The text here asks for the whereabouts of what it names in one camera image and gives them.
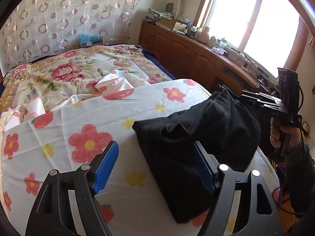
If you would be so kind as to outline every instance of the silver screw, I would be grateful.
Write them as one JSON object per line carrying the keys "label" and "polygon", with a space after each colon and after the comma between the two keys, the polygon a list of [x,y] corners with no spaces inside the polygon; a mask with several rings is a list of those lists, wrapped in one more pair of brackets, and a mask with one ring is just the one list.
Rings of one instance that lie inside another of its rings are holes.
{"label": "silver screw", "polygon": [[254,176],[259,176],[259,175],[260,175],[260,172],[259,172],[258,170],[253,170],[253,171],[252,171],[252,174],[253,174]]}
{"label": "silver screw", "polygon": [[49,174],[50,174],[51,176],[55,176],[55,175],[57,175],[57,170],[51,170],[51,171],[49,172]]}
{"label": "silver screw", "polygon": [[90,165],[89,164],[83,164],[82,166],[81,166],[81,169],[82,170],[88,170],[90,168]]}
{"label": "silver screw", "polygon": [[221,169],[222,171],[227,171],[229,169],[229,166],[225,164],[220,164],[219,169]]}

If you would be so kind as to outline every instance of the black fabric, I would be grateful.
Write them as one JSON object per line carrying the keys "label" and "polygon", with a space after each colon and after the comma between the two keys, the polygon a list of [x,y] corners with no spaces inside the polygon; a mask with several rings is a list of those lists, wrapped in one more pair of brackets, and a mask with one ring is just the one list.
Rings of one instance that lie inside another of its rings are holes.
{"label": "black fabric", "polygon": [[259,143],[259,123],[224,89],[169,117],[136,121],[133,129],[150,170],[177,223],[205,210],[213,196],[204,189],[193,161],[193,141],[233,170],[243,172]]}

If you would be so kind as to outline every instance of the window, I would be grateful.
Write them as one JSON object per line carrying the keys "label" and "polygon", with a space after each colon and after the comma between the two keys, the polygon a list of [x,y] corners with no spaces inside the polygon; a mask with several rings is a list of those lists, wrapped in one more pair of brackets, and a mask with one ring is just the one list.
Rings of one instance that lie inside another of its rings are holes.
{"label": "window", "polygon": [[263,70],[278,76],[292,50],[300,15],[288,0],[213,0],[204,25]]}

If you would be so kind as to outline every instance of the cabinet door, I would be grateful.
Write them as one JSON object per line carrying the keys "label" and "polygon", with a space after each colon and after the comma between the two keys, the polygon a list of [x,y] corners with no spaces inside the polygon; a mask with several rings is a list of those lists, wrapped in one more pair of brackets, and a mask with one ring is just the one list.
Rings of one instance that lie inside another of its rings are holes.
{"label": "cabinet door", "polygon": [[140,32],[139,37],[139,44],[144,47],[145,49],[148,49],[149,44],[152,42],[150,39],[152,39],[152,30],[148,24],[142,24],[142,30]]}
{"label": "cabinet door", "polygon": [[166,30],[156,30],[153,33],[154,39],[152,42],[151,51],[159,54],[161,64],[165,67],[168,61],[168,43],[169,43],[169,36]]}
{"label": "cabinet door", "polygon": [[196,45],[185,78],[192,79],[208,89],[220,70],[222,62],[211,51]]}
{"label": "cabinet door", "polygon": [[192,42],[186,40],[185,37],[176,36],[175,34],[172,36],[166,67],[177,79],[184,77],[192,51]]}

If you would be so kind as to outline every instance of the window pane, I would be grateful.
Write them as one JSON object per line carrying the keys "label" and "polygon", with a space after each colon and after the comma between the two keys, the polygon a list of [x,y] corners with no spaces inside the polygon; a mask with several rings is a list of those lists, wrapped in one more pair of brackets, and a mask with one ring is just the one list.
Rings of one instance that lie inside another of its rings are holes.
{"label": "window pane", "polygon": [[253,13],[256,0],[217,0],[209,23],[210,36],[215,35],[238,47],[248,21]]}
{"label": "window pane", "polygon": [[262,0],[244,52],[275,77],[283,67],[296,36],[299,14],[288,0]]}

